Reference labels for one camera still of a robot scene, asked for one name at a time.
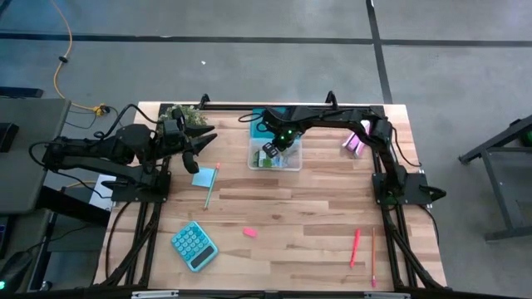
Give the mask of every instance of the wooden tabletop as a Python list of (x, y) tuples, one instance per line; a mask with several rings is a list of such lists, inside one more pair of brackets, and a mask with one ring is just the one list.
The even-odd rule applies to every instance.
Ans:
[[(156, 119), (160, 102), (139, 107)], [(405, 156), (417, 162), (411, 127), (404, 105), (385, 105), (386, 115), (397, 128)], [(218, 137), (199, 155), (200, 166), (220, 162), (209, 209), (203, 210), (208, 189), (191, 185), (192, 175), (180, 157), (170, 162), (171, 195), (163, 205), (150, 288), (389, 291), (393, 289), (382, 214), (373, 198), (371, 151), (353, 159), (342, 142), (348, 130), (314, 128), (302, 138), (303, 168), (299, 172), (257, 171), (247, 165), (249, 124), (237, 118), (249, 111), (206, 111)], [(135, 123), (147, 122), (137, 113)], [(417, 169), (400, 163), (409, 171)], [(109, 228), (118, 209), (113, 209)], [(132, 203), (117, 224), (111, 244), (111, 271), (131, 247), (138, 203)], [(411, 248), (429, 273), (441, 284), (446, 279), (432, 221), (417, 206), (405, 206)], [(195, 220), (219, 249), (219, 255), (201, 272), (193, 273), (170, 245), (171, 237)], [(243, 235), (244, 227), (259, 232)], [(355, 229), (362, 230), (355, 267), (349, 267)], [(377, 288), (372, 289), (372, 229), (377, 235)], [(397, 249), (401, 278), (406, 270)], [(136, 280), (141, 273), (139, 259)], [(96, 282), (104, 275), (105, 248), (100, 256)]]

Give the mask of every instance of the clear plastic container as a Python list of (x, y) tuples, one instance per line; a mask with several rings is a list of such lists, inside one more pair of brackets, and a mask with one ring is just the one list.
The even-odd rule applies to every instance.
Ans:
[(248, 167), (252, 170), (299, 171), (303, 167), (301, 140), (295, 140), (289, 149), (270, 159), (263, 151), (263, 145), (271, 139), (252, 138), (248, 147)]

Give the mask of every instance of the calculator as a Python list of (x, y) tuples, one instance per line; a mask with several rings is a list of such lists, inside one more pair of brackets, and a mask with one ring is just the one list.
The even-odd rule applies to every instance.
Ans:
[(196, 222), (188, 223), (170, 240), (192, 272), (198, 272), (218, 254), (218, 248)]

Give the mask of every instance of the black floor stripe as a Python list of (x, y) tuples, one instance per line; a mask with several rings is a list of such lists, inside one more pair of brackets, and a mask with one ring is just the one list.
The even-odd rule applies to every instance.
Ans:
[(459, 41), (383, 39), (385, 46), (415, 47), (532, 47), (532, 41)]
[[(38, 34), (0, 32), (0, 39), (33, 41), (68, 41), (67, 34)], [(324, 44), (324, 45), (371, 45), (371, 38), (326, 37), (158, 37), (131, 35), (75, 34), (76, 42), (212, 42), (212, 43), (273, 43), (273, 44)]]
[(379, 34), (379, 27), (377, 25), (377, 18), (375, 17), (375, 8), (373, 7), (372, 0), (366, 0), (366, 7), (367, 16), (369, 17), (369, 25), (372, 29), (373, 50), (375, 51), (375, 59), (377, 60), (377, 71), (381, 82), (382, 98), (384, 104), (393, 104), (390, 82), (388, 81), (388, 74), (386, 73), (386, 65), (384, 63), (384, 54), (382, 53), (381, 36)]

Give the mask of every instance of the concrete floor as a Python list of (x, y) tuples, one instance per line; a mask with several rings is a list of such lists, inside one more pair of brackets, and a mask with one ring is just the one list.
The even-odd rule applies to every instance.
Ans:
[[(364, 0), (57, 2), (75, 33), (372, 37)], [(381, 38), (532, 40), (530, 1), (373, 2)], [(0, 31), (65, 28), (48, 1), (13, 0)], [(0, 86), (37, 87), (56, 97), (52, 76), (66, 48), (66, 42), (0, 40)], [(532, 48), (384, 46), (383, 55), (393, 103), (407, 105), (430, 183), (448, 192), (434, 214), (449, 286), (532, 297), (532, 238), (484, 242), (484, 233), (503, 228), (495, 196), (480, 161), (463, 166), (456, 159), (531, 113)], [(75, 42), (60, 82), (75, 102), (118, 109), (139, 100), (198, 100), (205, 92), (213, 100), (321, 102), (334, 90), (341, 102), (383, 103), (372, 45)], [(89, 124), (90, 116), (69, 121)], [(67, 126), (63, 133), (90, 137), (112, 121), (98, 120), (90, 131)], [(49, 177), (47, 183), (70, 182)], [(92, 275), (93, 268), (86, 271)]]

